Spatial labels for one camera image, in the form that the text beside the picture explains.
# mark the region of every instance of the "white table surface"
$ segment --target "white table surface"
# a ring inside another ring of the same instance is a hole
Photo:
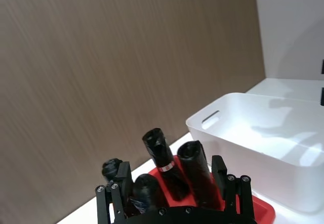
[[[319,102],[322,87],[324,87],[324,81],[265,79],[247,93]],[[170,146],[172,153],[176,155],[178,148],[190,140],[192,140],[190,133],[178,139]],[[133,180],[135,181],[139,175],[151,171],[154,167],[153,160],[145,162],[132,171]],[[260,193],[253,191],[253,194],[273,206],[276,212],[274,224],[324,224],[324,209],[315,214],[298,213],[280,205],[276,201],[268,199]],[[74,223],[97,224],[97,203],[95,197],[58,222],[58,224]]]

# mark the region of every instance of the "wooden wall panel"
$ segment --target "wooden wall panel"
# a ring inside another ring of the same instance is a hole
[[[255,0],[5,0],[1,206],[54,223],[94,196],[103,161],[148,159],[185,119],[264,78]]]

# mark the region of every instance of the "rolled black plastic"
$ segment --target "rolled black plastic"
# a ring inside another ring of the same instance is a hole
[[[169,207],[158,180],[150,174],[142,174],[136,179],[133,192],[131,201],[140,213]]]
[[[122,162],[123,161],[118,158],[113,158],[102,165],[101,173],[108,183],[112,182],[113,178],[117,175],[119,165]]]
[[[185,143],[178,149],[178,158],[197,206],[220,209],[217,186],[212,182],[202,144],[198,140]]]
[[[189,194],[189,186],[174,161],[170,147],[160,128],[148,131],[142,138],[159,173],[175,201],[182,200]]]

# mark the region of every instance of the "plastic container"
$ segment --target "plastic container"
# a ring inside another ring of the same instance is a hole
[[[221,155],[234,175],[293,209],[324,206],[324,107],[318,102],[231,93],[187,121],[208,163]]]
[[[180,166],[180,162],[178,160],[178,157],[175,157],[175,161],[178,163],[178,166]],[[168,200],[168,203],[171,207],[174,206],[196,206],[196,203],[194,201],[193,195],[189,194],[185,199],[181,200],[181,201],[174,201],[166,187],[166,185],[164,184],[159,171],[154,168],[152,171],[149,172],[149,174],[153,175],[154,177],[157,178],[157,180],[159,181],[159,184],[162,188],[162,190],[165,193],[165,196]],[[255,221],[258,224],[272,224],[274,219],[275,219],[275,212],[274,209],[271,205],[269,205],[268,203],[258,199],[255,196],[252,196],[253,199],[253,208],[254,208],[254,216],[255,216]],[[236,198],[236,206],[239,207],[239,200],[238,198]]]

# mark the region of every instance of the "white wall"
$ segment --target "white wall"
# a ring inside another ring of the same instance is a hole
[[[257,0],[268,78],[324,80],[324,0]]]

